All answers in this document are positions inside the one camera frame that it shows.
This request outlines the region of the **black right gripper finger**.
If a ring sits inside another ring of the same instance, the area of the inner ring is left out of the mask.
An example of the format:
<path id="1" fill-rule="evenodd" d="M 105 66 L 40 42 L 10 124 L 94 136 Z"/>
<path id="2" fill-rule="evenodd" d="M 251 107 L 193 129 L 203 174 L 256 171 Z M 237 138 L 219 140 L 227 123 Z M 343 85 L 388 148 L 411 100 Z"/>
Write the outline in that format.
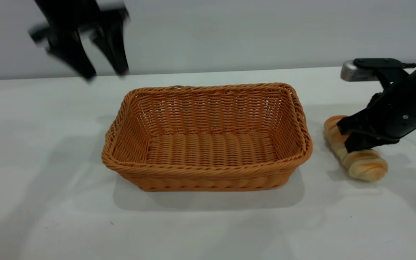
<path id="1" fill-rule="evenodd" d="M 344 145 L 348 152 L 355 152 L 369 150 L 383 145 L 396 144 L 399 141 L 399 138 L 391 138 L 386 135 L 352 132 L 348 135 Z"/>
<path id="2" fill-rule="evenodd" d="M 359 133 L 363 135 L 382 135 L 378 114 L 373 110 L 361 110 L 356 114 L 342 118 L 337 127 L 343 135 Z"/>

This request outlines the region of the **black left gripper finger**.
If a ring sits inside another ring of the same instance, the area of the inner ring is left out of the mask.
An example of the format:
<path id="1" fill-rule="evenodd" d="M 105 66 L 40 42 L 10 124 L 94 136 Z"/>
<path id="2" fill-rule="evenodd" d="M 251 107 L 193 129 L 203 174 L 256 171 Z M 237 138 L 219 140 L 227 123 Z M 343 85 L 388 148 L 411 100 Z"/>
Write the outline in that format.
<path id="1" fill-rule="evenodd" d="M 98 24 L 94 34 L 91 35 L 91 42 L 106 57 L 117 75 L 123 76 L 129 72 L 124 47 L 123 23 Z"/>
<path id="2" fill-rule="evenodd" d="M 97 75 L 77 32 L 50 36 L 48 54 L 70 66 L 86 81 L 92 80 Z"/>

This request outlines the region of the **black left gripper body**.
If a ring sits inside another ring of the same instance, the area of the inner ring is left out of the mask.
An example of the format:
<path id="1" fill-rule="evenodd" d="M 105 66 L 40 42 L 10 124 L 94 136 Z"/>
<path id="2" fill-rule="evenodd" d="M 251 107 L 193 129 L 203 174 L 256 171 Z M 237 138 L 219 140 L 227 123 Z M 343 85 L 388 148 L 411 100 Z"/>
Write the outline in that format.
<path id="1" fill-rule="evenodd" d="M 46 23 L 33 26 L 29 35 L 40 43 L 60 33 L 94 31 L 105 36 L 112 28 L 121 27 L 129 17 L 124 4 L 98 5 L 95 0 L 36 0 Z"/>

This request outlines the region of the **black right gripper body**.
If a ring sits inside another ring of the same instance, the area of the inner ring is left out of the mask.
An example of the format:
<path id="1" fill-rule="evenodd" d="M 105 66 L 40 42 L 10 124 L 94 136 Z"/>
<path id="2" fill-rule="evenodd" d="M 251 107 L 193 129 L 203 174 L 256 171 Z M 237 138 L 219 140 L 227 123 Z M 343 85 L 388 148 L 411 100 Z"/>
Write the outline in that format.
<path id="1" fill-rule="evenodd" d="M 416 70 L 376 70 L 381 82 L 393 82 L 366 109 L 367 135 L 375 139 L 401 139 L 416 129 Z"/>

